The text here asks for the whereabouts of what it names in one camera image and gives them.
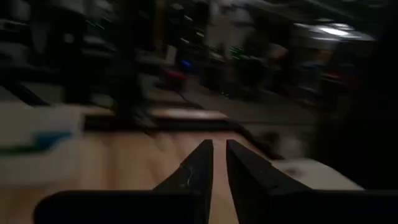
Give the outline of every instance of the wooden table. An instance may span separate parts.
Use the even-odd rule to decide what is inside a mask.
[[[234,132],[212,133],[85,133],[77,175],[39,187],[0,189],[0,223],[32,223],[32,212],[44,197],[61,190],[150,190],[173,173],[202,142],[214,145],[210,223],[238,223],[226,169],[226,140],[235,139],[267,157]]]

